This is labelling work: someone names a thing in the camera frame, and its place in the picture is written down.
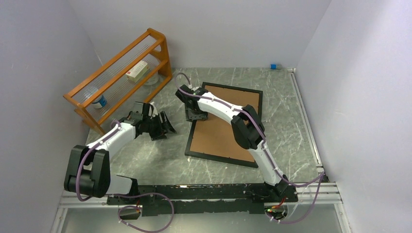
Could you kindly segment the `brown backing board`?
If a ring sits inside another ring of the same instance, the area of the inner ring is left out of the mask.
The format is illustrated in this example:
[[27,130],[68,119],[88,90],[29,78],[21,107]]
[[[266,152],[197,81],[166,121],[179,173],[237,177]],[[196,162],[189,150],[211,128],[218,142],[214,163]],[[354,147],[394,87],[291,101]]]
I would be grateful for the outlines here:
[[[218,98],[234,105],[251,105],[258,113],[261,110],[261,94],[259,91],[235,90],[224,86],[213,86],[206,84],[205,89]],[[253,163],[253,156],[240,147],[233,135],[232,127],[226,121],[208,114],[205,121],[197,121],[190,151]]]

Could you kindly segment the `black picture frame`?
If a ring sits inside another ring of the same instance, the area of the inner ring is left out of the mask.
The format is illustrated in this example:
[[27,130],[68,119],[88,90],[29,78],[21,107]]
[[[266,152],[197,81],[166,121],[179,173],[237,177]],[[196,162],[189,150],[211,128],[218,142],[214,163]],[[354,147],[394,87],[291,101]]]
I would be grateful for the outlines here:
[[[223,84],[216,84],[216,83],[207,83],[204,82],[202,83],[202,87],[204,88],[206,84],[211,84],[213,86],[224,86],[224,87],[228,87],[228,88],[232,88],[235,90],[246,90],[246,91],[252,91],[254,89],[249,89],[249,88],[242,88],[242,87],[235,87],[235,86],[228,86],[228,85],[223,85]],[[262,107],[263,107],[263,91],[262,90],[255,90],[255,91],[259,91],[261,94],[261,110],[257,113],[260,117],[262,116]],[[192,142],[192,136],[194,133],[194,128],[196,125],[196,120],[194,120],[191,124],[191,129],[189,132],[189,136],[188,136],[188,141],[187,141],[187,145],[186,145],[186,149],[185,149],[185,155],[186,156],[192,156],[192,157],[196,157],[196,158],[201,158],[201,159],[207,159],[207,160],[212,160],[212,161],[217,161],[217,162],[222,162],[222,163],[227,163],[227,164],[234,164],[234,165],[239,165],[239,166],[246,166],[246,167],[252,167],[252,168],[257,168],[257,164],[254,161],[253,163],[251,162],[245,162],[245,161],[239,161],[239,160],[233,160],[233,159],[227,159],[227,158],[219,158],[217,156],[213,156],[213,155],[207,155],[204,153],[199,153],[199,152],[193,152],[190,151],[190,146],[191,146],[191,142]]]

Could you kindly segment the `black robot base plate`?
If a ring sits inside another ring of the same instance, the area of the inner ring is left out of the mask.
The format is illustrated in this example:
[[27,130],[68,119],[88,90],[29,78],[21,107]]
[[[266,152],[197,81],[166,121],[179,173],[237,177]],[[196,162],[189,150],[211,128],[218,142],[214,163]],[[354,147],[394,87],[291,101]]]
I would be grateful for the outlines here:
[[297,191],[289,185],[285,195],[271,195],[265,183],[138,185],[127,198],[109,196],[108,205],[140,206],[143,216],[201,213],[248,212],[262,214],[264,208],[298,202]]

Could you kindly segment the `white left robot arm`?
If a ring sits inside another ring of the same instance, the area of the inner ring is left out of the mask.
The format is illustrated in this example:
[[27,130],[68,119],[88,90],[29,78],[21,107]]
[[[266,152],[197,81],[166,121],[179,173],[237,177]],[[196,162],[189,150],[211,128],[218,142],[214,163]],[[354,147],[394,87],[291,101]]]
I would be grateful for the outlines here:
[[75,193],[79,201],[114,195],[127,204],[135,203],[139,197],[137,180],[111,173],[111,157],[144,133],[152,141],[176,133],[164,111],[159,112],[153,103],[138,101],[127,116],[113,120],[111,127],[96,141],[76,145],[70,152],[64,189]]

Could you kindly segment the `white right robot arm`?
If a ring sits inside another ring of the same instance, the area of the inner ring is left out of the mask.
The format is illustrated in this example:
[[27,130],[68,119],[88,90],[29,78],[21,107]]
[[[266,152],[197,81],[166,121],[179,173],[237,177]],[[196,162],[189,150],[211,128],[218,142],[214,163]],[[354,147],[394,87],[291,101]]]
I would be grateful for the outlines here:
[[229,123],[236,143],[253,156],[261,170],[269,199],[280,201],[286,195],[288,179],[270,153],[261,117],[253,106],[229,103],[202,87],[191,89],[182,85],[177,88],[176,96],[188,103],[190,110],[211,113]]

